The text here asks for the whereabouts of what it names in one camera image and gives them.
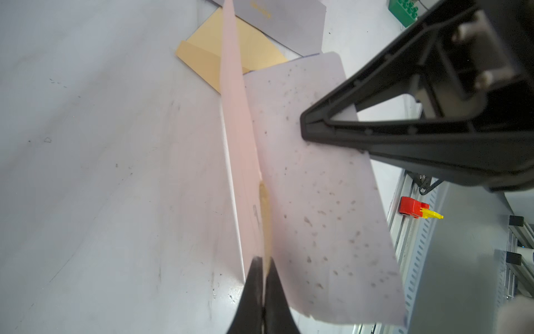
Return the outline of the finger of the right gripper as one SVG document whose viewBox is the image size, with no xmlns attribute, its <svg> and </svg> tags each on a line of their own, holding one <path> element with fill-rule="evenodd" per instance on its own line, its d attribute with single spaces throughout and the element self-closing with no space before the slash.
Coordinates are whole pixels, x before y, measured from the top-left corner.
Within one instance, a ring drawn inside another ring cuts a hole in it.
<svg viewBox="0 0 534 334">
<path fill-rule="evenodd" d="M 437 2 L 300 129 L 457 185 L 532 189 L 532 1 Z"/>
</svg>

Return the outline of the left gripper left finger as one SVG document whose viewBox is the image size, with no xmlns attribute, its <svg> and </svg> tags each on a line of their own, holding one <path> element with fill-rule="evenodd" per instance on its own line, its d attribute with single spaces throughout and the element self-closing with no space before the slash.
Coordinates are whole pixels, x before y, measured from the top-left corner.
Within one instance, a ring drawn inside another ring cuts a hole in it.
<svg viewBox="0 0 534 334">
<path fill-rule="evenodd" d="M 260 334 L 263 328 L 263 259 L 254 257 L 242 295 L 227 334 Z"/>
</svg>

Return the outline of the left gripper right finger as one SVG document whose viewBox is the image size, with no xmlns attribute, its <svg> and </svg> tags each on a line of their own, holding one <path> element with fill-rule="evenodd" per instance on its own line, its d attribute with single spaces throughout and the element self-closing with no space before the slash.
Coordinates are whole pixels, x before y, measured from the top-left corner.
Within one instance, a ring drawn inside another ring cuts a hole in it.
<svg viewBox="0 0 534 334">
<path fill-rule="evenodd" d="M 264 333 L 300 334 L 272 258 L 269 262 L 264 290 Z"/>
</svg>

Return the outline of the blue floral letter paper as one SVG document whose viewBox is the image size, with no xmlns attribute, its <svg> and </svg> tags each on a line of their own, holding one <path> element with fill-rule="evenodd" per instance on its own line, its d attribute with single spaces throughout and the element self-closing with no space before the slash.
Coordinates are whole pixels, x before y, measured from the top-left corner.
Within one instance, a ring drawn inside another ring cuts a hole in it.
<svg viewBox="0 0 534 334">
<path fill-rule="evenodd" d="M 333 324 L 406 320 L 403 282 L 368 154 L 308 143 L 301 114 L 346 79 L 333 52 L 244 76 L 289 305 Z"/>
</svg>

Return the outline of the pink envelope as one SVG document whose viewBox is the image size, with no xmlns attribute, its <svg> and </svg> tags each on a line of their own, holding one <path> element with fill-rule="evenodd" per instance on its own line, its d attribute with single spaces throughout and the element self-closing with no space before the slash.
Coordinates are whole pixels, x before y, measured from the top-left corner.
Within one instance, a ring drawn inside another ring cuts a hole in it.
<svg viewBox="0 0 534 334">
<path fill-rule="evenodd" d="M 236 15 L 232 1 L 224 1 L 223 36 L 227 47 L 221 52 L 220 89 L 229 166 L 234 197 L 234 216 L 239 229 L 243 275 L 247 276 L 252 259 L 264 255 L 264 231 L 261 218 L 261 171 L 248 106 L 241 61 L 232 58 L 236 42 Z"/>
</svg>

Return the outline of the grey envelope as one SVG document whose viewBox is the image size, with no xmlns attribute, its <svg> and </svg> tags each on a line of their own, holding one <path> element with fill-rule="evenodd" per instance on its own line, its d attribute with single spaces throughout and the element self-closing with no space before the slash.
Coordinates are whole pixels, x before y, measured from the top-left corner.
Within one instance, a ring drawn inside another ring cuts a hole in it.
<svg viewBox="0 0 534 334">
<path fill-rule="evenodd" d="M 322 52 L 326 6 L 312 0 L 236 0 L 237 17 L 303 57 Z"/>
</svg>

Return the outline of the yellow envelope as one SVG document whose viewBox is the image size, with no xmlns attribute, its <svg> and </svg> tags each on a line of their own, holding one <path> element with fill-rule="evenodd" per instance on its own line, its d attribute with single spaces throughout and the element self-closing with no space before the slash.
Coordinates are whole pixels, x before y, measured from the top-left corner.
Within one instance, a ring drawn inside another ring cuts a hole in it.
<svg viewBox="0 0 534 334">
<path fill-rule="evenodd" d="M 175 56 L 194 73 L 220 91 L 221 52 L 228 45 L 223 36 L 224 13 L 218 8 L 187 40 L 183 40 Z M 288 59 L 259 30 L 235 19 L 236 42 L 232 44 L 230 56 L 239 58 L 244 74 L 285 63 Z"/>
</svg>

